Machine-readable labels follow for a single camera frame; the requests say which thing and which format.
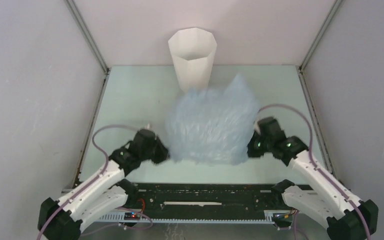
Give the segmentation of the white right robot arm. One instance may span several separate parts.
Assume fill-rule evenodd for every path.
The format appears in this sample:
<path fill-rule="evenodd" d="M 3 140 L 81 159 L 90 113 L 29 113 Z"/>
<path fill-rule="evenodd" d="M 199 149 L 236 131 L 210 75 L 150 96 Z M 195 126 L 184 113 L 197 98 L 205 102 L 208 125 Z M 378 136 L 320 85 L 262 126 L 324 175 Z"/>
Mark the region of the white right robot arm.
<path fill-rule="evenodd" d="M 315 192 L 307 193 L 285 179 L 271 188 L 271 204 L 301 212 L 324 229 L 331 240 L 367 240 L 377 231 L 379 208 L 372 200 L 363 201 L 332 176 L 297 136 L 286 136 L 274 117 L 254 124 L 248 156 L 270 153 L 288 169 L 298 173 Z"/>

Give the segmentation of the white octagonal trash bin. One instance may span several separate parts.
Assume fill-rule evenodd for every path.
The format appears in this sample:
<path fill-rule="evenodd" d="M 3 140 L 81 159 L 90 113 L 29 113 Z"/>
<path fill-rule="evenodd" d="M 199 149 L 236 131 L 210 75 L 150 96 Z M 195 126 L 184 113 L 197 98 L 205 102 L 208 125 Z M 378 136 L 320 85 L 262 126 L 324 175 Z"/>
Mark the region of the white octagonal trash bin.
<path fill-rule="evenodd" d="M 217 46 L 211 32 L 197 27 L 178 30 L 168 40 L 178 84 L 184 93 L 208 87 Z"/>

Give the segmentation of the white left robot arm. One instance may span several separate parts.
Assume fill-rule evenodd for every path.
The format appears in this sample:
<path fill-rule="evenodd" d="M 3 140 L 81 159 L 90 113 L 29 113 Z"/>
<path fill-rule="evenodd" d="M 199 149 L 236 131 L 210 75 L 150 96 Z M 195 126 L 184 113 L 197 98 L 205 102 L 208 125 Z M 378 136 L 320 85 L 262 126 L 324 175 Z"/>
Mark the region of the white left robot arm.
<path fill-rule="evenodd" d="M 169 159 L 169 150 L 150 129 L 136 129 L 135 136 L 111 154 L 97 147 L 104 163 L 87 180 L 57 200 L 47 198 L 40 206 L 37 239 L 77 240 L 100 217 L 118 208 L 133 208 L 139 190 L 126 176 L 142 162 L 155 165 Z"/>

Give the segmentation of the blue plastic trash bag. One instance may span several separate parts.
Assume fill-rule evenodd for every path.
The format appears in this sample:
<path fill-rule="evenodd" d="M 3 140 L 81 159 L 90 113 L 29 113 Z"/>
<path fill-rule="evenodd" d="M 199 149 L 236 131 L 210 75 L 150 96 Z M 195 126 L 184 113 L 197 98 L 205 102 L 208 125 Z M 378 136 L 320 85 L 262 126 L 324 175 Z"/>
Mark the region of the blue plastic trash bag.
<path fill-rule="evenodd" d="M 246 162 L 259 109 L 241 75 L 227 86 L 190 90 L 177 100 L 165 121 L 171 159 L 209 166 Z"/>

